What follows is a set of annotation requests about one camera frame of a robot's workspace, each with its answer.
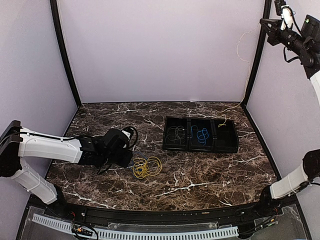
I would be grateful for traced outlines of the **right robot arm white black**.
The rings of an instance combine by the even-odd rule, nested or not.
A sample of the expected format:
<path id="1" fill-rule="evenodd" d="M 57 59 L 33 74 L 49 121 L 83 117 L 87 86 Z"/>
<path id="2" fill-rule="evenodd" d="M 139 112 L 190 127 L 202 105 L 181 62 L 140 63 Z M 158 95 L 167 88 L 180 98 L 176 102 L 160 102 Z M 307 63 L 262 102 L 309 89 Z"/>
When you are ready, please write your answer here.
<path id="1" fill-rule="evenodd" d="M 307 14 L 300 33 L 286 27 L 281 29 L 283 20 L 261 19 L 266 31 L 267 42 L 272 46 L 282 44 L 296 54 L 306 79 L 309 80 L 317 99 L 320 98 L 320 20 Z M 320 150 L 310 150 L 302 158 L 301 164 L 281 180 L 267 185 L 255 205 L 255 213 L 260 217 L 270 216 L 283 199 L 293 196 L 314 183 L 320 176 Z"/>

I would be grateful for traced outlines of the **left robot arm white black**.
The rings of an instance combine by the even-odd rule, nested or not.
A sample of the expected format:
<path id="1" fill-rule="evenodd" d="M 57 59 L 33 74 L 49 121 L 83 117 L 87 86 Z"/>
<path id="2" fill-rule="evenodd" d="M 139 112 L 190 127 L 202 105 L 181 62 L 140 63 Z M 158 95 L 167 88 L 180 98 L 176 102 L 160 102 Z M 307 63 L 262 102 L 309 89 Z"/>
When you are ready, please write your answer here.
<path id="1" fill-rule="evenodd" d="M 26 157 L 60 160 L 81 166 L 94 166 L 101 174 L 103 167 L 126 168 L 132 157 L 130 141 L 138 140 L 133 126 L 121 130 L 111 128 L 104 135 L 62 137 L 31 131 L 14 120 L 0 137 L 0 175 L 18 182 L 27 192 L 37 196 L 60 218 L 67 218 L 70 206 L 62 191 L 46 181 L 25 161 Z"/>

